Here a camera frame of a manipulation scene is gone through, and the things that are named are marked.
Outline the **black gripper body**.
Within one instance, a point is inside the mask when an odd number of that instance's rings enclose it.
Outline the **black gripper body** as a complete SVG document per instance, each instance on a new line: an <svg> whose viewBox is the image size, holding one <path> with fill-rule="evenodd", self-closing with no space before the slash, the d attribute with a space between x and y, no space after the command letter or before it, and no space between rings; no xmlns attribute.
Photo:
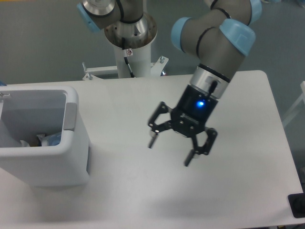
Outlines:
<svg viewBox="0 0 305 229"><path fill-rule="evenodd" d="M171 111L171 127L185 137L205 130L205 124L218 100L188 85L177 106Z"/></svg>

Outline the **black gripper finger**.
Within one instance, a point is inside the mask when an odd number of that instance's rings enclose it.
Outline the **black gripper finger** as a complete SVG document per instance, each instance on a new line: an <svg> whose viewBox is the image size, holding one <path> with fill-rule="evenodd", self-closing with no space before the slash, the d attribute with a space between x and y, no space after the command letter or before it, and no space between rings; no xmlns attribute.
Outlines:
<svg viewBox="0 0 305 229"><path fill-rule="evenodd" d="M165 102L160 102L155 111L152 113L151 117L148 119L148 126L151 128L151 140L148 144L149 148L153 147L153 144L156 141L159 133L172 128L172 119L161 124L155 123L159 115L166 113L171 114L171 111L172 108L170 108Z"/></svg>
<svg viewBox="0 0 305 229"><path fill-rule="evenodd" d="M189 166L191 160L194 158L195 155L206 155L206 156L209 155L218 133L214 128L208 128L208 127L204 129L204 132L207 135L207 139L202 146L198 145L198 141L196 137L197 135L193 135L191 137L193 148L190 150L188 156L186 157L184 161L184 166L186 167Z"/></svg>

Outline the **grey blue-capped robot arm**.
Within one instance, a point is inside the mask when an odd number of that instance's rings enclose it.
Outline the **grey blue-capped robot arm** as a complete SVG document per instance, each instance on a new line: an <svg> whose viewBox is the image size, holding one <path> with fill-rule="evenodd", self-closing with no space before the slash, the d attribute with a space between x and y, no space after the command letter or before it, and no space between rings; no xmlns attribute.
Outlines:
<svg viewBox="0 0 305 229"><path fill-rule="evenodd" d="M210 11L197 19L180 18L172 27L172 44L199 59L199 64L178 104L160 102L148 121L153 145L159 133L172 129L190 138L188 166L196 155L207 155L217 131L206 126L256 39L250 24L262 13L258 0L211 0ZM141 0L82 0L77 9L92 32L104 31L118 50L116 65L121 78L149 76L150 56L137 50L149 46L157 34L153 18Z"/></svg>

